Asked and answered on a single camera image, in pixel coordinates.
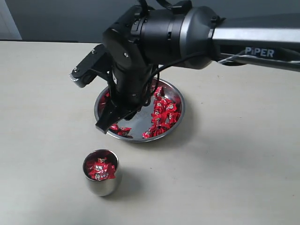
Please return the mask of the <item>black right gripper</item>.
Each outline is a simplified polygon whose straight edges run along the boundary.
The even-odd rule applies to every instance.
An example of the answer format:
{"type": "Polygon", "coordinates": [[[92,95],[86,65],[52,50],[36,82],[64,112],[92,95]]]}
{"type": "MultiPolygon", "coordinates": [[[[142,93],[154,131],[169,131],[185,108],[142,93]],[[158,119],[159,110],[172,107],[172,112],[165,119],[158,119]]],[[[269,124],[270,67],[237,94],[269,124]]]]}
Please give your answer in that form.
{"type": "Polygon", "coordinates": [[[159,65],[183,58],[180,30],[188,4],[160,5],[164,9],[140,2],[103,33],[103,44],[112,58],[110,99],[97,113],[96,128],[103,134],[121,119],[129,121],[140,112],[150,98],[153,73],[159,65]]]}

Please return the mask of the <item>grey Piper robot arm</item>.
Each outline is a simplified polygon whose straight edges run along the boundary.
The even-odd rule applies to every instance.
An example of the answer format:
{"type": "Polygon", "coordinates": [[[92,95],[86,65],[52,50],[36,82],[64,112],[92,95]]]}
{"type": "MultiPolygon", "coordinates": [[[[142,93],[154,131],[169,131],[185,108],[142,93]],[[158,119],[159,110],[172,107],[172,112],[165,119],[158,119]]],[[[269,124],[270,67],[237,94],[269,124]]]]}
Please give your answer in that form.
{"type": "Polygon", "coordinates": [[[154,9],[140,1],[103,33],[112,58],[110,99],[96,123],[104,133],[147,105],[153,79],[169,67],[202,69],[215,61],[300,69],[299,14],[226,19],[189,0],[159,4],[154,9]]]}

